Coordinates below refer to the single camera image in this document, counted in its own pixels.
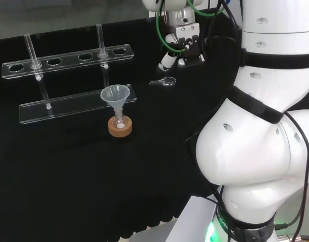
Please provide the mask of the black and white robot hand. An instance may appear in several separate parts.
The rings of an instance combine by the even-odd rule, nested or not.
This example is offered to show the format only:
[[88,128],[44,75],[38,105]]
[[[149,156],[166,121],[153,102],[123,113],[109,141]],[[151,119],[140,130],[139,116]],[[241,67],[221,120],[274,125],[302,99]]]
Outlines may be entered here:
[[159,36],[168,52],[158,67],[167,72],[173,65],[180,68],[203,64],[205,59],[199,48],[199,24],[173,26],[172,33],[165,37]]

